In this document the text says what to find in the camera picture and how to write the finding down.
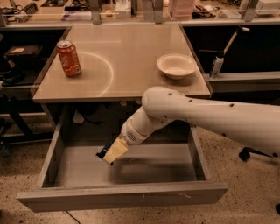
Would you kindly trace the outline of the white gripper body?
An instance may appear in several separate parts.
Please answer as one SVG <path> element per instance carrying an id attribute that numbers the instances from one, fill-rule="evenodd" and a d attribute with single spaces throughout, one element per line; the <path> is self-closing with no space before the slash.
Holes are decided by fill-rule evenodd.
<path id="1" fill-rule="evenodd" d="M 130 119 L 128 119 L 123 124 L 123 126 L 121 128 L 121 136 L 130 145 L 141 144 L 145 140 L 145 136 L 143 136 L 137 132 L 137 130 L 133 127 L 132 121 Z"/>

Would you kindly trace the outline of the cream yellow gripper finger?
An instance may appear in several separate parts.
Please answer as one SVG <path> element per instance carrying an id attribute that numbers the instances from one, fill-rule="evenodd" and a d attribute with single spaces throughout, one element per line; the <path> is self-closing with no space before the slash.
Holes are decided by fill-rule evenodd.
<path id="1" fill-rule="evenodd" d="M 108 143 L 105 146 L 105 155 L 103 160 L 108 164 L 112 164 L 117 160 L 122 154 L 124 154 L 129 148 L 128 142 L 122 138 L 118 137 L 112 143 Z"/>

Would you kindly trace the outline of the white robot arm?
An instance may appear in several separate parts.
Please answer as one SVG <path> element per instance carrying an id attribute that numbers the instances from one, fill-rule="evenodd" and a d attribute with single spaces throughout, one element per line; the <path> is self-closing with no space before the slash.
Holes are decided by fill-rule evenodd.
<path id="1" fill-rule="evenodd" d="M 271 156 L 280 154 L 280 107 L 254 103 L 194 99 L 177 90 L 151 87 L 142 106 L 122 126 L 116 140 L 104 147 L 101 158 L 112 164 L 131 145 L 154 131 L 180 120 L 210 130 Z"/>

